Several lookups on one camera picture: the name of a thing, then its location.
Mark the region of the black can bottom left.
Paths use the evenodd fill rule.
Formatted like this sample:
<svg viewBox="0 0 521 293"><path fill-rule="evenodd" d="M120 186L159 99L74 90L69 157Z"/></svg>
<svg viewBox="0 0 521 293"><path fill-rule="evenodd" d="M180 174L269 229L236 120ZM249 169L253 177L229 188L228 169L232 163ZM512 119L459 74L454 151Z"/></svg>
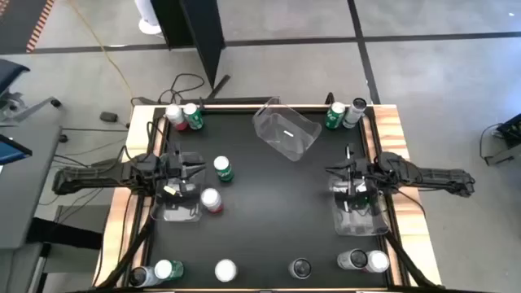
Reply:
<svg viewBox="0 0 521 293"><path fill-rule="evenodd" d="M138 266L131 270L129 284L133 287L156 286L161 283L151 266Z"/></svg>

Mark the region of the black desk base plate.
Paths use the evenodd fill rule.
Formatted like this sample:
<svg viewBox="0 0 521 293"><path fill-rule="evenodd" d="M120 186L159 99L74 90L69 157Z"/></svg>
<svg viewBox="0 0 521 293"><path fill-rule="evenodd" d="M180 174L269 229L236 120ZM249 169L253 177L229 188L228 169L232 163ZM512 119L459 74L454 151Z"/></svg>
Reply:
<svg viewBox="0 0 521 293"><path fill-rule="evenodd" d="M34 217L28 228L26 243L54 243L99 250L103 235L54 221Z"/></svg>

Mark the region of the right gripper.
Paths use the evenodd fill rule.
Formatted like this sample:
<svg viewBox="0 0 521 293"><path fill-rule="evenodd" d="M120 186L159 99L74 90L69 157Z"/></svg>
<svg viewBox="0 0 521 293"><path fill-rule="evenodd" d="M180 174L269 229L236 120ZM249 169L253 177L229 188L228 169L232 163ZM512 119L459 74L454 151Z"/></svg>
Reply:
<svg viewBox="0 0 521 293"><path fill-rule="evenodd" d="M333 177L334 212L381 212L379 191L369 178L357 175L351 144L345 147L345 160L326 166Z"/></svg>

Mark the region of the black equipment stand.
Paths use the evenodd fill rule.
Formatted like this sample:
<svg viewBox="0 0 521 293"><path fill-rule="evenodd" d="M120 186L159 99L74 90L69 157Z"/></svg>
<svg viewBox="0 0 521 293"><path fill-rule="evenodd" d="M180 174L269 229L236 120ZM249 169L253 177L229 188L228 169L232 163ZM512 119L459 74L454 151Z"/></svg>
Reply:
<svg viewBox="0 0 521 293"><path fill-rule="evenodd" d="M506 149L495 155L483 155L483 138L489 129L500 134L500 139L506 144ZM487 166L503 163L521 156L521 113L506 122L490 125L480 135L479 156Z"/></svg>

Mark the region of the wooden table border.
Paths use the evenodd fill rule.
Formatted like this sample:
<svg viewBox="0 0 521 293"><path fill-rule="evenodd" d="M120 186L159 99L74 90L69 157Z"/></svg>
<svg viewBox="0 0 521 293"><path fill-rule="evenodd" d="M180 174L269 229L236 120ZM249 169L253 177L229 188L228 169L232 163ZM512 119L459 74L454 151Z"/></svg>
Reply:
<svg viewBox="0 0 521 293"><path fill-rule="evenodd" d="M364 119L369 156L373 158L378 151L382 150L396 152L408 159L409 152L397 107L375 105L371 106L370 110L374 112L375 125L370 126L370 120ZM132 155L147 149L145 145L147 122L158 119L158 126L163 131L167 129L168 121L163 114L163 106L149 105L134 108L125 142ZM403 187L398 195L392 196L392 199L397 220L393 227L399 230L401 244L426 278L440 284L440 274L431 245L427 220L419 206L418 191L412 187ZM129 249L130 241L135 232L143 227L150 207L151 199L140 199L126 188L115 189L103 233L103 252L99 256L94 285L99 285L107 279L120 258Z"/></svg>

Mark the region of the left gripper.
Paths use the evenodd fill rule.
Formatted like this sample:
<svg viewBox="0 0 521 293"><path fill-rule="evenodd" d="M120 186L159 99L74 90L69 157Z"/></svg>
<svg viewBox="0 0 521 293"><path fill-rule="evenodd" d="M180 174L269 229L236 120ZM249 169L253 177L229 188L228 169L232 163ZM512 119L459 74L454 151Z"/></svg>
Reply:
<svg viewBox="0 0 521 293"><path fill-rule="evenodd" d="M159 157L155 178L156 209L175 209L194 203L200 197L201 175L206 163L198 152L165 153Z"/></svg>

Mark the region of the black frame strut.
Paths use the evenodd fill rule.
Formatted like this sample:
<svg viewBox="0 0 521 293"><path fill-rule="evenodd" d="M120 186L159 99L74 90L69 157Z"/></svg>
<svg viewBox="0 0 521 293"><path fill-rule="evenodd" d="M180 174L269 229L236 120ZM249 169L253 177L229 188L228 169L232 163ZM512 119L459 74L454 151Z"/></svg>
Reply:
<svg viewBox="0 0 521 293"><path fill-rule="evenodd" d="M151 234L151 227L153 220L148 217L145 221L143 228L140 230L134 241L130 244L127 252L123 255L121 260L117 263L117 266L111 271L107 279L100 285L96 286L96 289L102 290L106 288L113 288L121 275L125 272L126 268L134 259L134 255L143 243L143 241Z"/></svg>
<svg viewBox="0 0 521 293"><path fill-rule="evenodd" d="M388 231L384 235L385 239L390 243L392 249L395 251L398 260L400 260L405 268L409 271L413 280L419 285L423 287L436 287L436 284L428 280L422 271L414 264L411 258L408 256L404 248L398 242L396 237L392 234L391 231Z"/></svg>

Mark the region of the green Sprite can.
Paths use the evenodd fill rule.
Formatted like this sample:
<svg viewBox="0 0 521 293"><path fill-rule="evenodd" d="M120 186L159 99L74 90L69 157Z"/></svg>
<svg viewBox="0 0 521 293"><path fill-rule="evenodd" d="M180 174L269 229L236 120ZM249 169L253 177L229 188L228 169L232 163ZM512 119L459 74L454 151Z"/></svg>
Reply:
<svg viewBox="0 0 521 293"><path fill-rule="evenodd" d="M345 105L341 102L333 102L327 111L325 126L328 129L337 129L342 122L344 114Z"/></svg>
<svg viewBox="0 0 521 293"><path fill-rule="evenodd" d="M154 272L159 280L176 280L183 276L184 264L179 260L160 260L156 263Z"/></svg>
<svg viewBox="0 0 521 293"><path fill-rule="evenodd" d="M188 125L193 130L202 129L204 126L204 120L201 115L199 108L194 103L188 103L183 108L183 114L188 122Z"/></svg>
<svg viewBox="0 0 521 293"><path fill-rule="evenodd" d="M213 161L216 174L220 181L231 181L234 177L234 172L228 158L220 155Z"/></svg>

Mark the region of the monitor with blue screen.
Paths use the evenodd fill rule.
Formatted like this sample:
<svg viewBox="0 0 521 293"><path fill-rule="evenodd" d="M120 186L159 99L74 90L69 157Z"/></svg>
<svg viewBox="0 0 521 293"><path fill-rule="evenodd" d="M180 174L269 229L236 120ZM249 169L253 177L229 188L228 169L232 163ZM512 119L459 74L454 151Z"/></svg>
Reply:
<svg viewBox="0 0 521 293"><path fill-rule="evenodd" d="M33 155L27 147L0 134L0 166L23 160Z"/></svg>

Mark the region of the black mat with striped edge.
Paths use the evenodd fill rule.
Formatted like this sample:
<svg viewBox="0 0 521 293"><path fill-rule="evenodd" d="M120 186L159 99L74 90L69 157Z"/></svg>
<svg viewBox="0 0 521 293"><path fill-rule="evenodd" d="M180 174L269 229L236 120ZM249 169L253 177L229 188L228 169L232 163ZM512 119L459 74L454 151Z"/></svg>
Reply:
<svg viewBox="0 0 521 293"><path fill-rule="evenodd" d="M56 0L0 0L0 55L32 53Z"/></svg>

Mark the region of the red white Spindrift can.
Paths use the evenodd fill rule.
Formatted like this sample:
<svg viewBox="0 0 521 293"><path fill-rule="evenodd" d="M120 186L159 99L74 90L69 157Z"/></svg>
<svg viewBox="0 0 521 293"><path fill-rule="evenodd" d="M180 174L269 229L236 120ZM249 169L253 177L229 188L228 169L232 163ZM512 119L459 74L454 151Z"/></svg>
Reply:
<svg viewBox="0 0 521 293"><path fill-rule="evenodd" d="M165 109L165 117L176 130L184 130L188 127L182 109L177 104L170 104Z"/></svg>
<svg viewBox="0 0 521 293"><path fill-rule="evenodd" d="M214 273L220 282L231 282L236 278L238 268L232 260L222 259L217 262Z"/></svg>
<svg viewBox="0 0 521 293"><path fill-rule="evenodd" d="M213 188L207 188L201 193L201 202L212 213L220 212L223 209L221 195Z"/></svg>
<svg viewBox="0 0 521 293"><path fill-rule="evenodd" d="M384 273L389 265L390 260L385 252L380 250L373 250L366 253L367 264L363 268L368 273Z"/></svg>

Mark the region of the clear plastic bin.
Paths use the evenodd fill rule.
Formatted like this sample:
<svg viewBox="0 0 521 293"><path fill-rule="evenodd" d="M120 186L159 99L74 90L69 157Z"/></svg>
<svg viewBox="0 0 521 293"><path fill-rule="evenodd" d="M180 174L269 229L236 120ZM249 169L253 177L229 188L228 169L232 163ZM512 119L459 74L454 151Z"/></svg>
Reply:
<svg viewBox="0 0 521 293"><path fill-rule="evenodd" d="M298 161L312 146L322 126L312 122L279 97L271 98L252 117L256 135L291 161Z"/></svg>
<svg viewBox="0 0 521 293"><path fill-rule="evenodd" d="M354 160L357 175L362 175L369 178L375 183L376 188L379 191L379 197L381 192L376 185L371 175L367 174L368 168L365 160ZM330 176L329 190L333 194L333 177ZM386 221L384 213L386 210L380 204L381 212L334 212L334 223L336 233L340 236L373 236L386 234L389 231L389 226Z"/></svg>
<svg viewBox="0 0 521 293"><path fill-rule="evenodd" d="M205 186L205 173L206 173L206 165L203 166L204 170L201 175L198 175L196 178L198 181L202 183L200 189L200 197L201 193ZM188 203L186 206L179 205L175 209L156 209L155 205L155 194L153 199L153 204L150 210L150 216L155 221L168 221L168 222L191 222L197 221L202 214L202 207L200 203L200 197L194 203Z"/></svg>

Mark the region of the grey desk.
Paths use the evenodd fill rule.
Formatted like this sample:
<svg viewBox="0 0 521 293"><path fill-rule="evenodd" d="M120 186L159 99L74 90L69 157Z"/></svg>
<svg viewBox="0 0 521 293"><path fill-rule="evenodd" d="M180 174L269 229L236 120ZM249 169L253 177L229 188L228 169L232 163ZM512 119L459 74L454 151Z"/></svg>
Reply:
<svg viewBox="0 0 521 293"><path fill-rule="evenodd" d="M27 147L32 155L0 171L0 249L26 243L61 128L57 125L19 125L0 128L0 134Z"/></svg>

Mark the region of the office chair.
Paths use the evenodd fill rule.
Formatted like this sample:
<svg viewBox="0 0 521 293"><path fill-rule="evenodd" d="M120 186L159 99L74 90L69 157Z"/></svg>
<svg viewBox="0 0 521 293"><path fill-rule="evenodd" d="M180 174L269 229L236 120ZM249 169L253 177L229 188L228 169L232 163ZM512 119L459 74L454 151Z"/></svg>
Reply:
<svg viewBox="0 0 521 293"><path fill-rule="evenodd" d="M62 103L56 97L49 97L31 107L27 106L20 92L11 92L11 85L30 69L22 64L0 59L0 127L12 126L26 120L47 104L61 108Z"/></svg>

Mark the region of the black partition panel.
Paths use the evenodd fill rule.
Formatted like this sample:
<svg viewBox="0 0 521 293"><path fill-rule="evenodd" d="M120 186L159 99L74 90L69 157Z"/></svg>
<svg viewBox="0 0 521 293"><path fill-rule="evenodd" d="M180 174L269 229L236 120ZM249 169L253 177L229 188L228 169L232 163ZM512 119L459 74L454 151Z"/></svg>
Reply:
<svg viewBox="0 0 521 293"><path fill-rule="evenodd" d="M210 99L217 96L230 79L216 81L225 39L217 0L151 0L169 49L193 46L199 53L207 80L212 88Z"/></svg>

